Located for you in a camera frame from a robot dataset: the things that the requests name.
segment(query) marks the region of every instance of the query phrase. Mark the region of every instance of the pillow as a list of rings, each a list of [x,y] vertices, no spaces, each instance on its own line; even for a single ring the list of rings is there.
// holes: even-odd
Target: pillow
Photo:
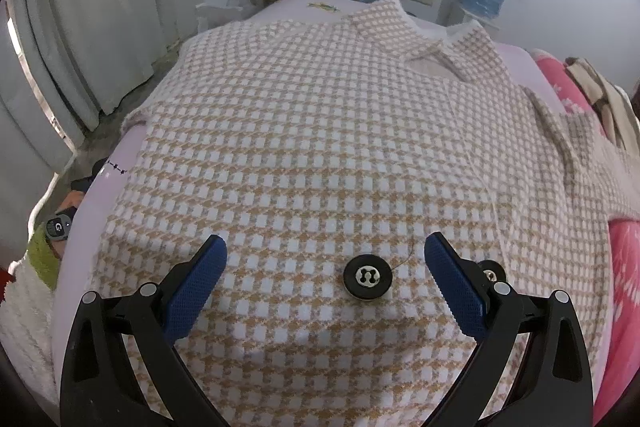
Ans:
[[[529,54],[554,88],[567,113],[594,112],[580,88],[566,74],[560,60],[542,50],[533,50]]]

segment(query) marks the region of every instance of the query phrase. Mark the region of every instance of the plastic bag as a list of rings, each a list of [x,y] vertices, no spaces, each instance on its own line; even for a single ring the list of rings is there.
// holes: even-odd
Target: plastic bag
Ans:
[[[198,4],[196,6],[198,33],[223,26],[229,22],[244,21],[257,11],[258,8],[251,3],[251,0],[227,0],[225,8]]]

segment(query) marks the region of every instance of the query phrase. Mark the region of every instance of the checkered sweater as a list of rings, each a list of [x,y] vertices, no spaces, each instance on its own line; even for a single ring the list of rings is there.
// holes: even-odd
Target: checkered sweater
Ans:
[[[459,80],[419,73],[425,57]],[[225,239],[226,271],[177,349],[231,425],[421,425],[475,345],[426,269],[435,230],[520,293],[567,290],[591,362],[606,356],[607,220],[640,217],[638,162],[592,117],[515,86],[480,26],[428,38],[398,0],[336,24],[232,23],[185,44],[127,124],[141,120],[94,287],[132,293]],[[394,269],[370,302],[342,284],[361,253]]]

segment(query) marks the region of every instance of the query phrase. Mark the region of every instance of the bed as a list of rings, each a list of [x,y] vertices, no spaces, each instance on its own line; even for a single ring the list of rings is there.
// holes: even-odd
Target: bed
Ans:
[[[366,5],[351,0],[280,0],[253,17],[255,22],[267,24],[276,20],[293,19],[300,22],[337,22],[345,14],[356,12]],[[431,38],[440,38],[455,28],[443,28],[433,23],[412,19],[420,33]],[[530,55],[515,46],[498,44],[497,50],[508,68],[515,84],[535,92],[546,103],[549,110],[564,113],[564,106],[554,89],[542,74]],[[447,71],[437,64],[428,64],[428,73],[442,74]],[[100,248],[100,234],[113,210],[116,198],[127,181],[127,172],[136,163],[138,152],[146,136],[146,127],[133,125],[124,135],[110,161],[105,164],[87,193],[74,219],[65,257],[60,270],[58,290],[55,294],[52,315],[52,358],[56,383],[60,384],[63,357],[76,308],[81,296],[89,289],[90,277],[95,269]],[[603,340],[603,352],[608,351],[613,305],[609,305],[607,326]],[[600,357],[594,374],[594,393],[604,374],[606,356]]]

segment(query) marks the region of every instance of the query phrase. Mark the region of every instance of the green towel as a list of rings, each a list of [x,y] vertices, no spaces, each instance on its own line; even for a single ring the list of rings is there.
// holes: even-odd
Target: green towel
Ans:
[[[44,235],[44,223],[37,227],[29,241],[27,258],[42,282],[51,291],[55,290],[58,284],[58,273],[60,272],[60,259],[53,254],[53,250],[47,243]]]

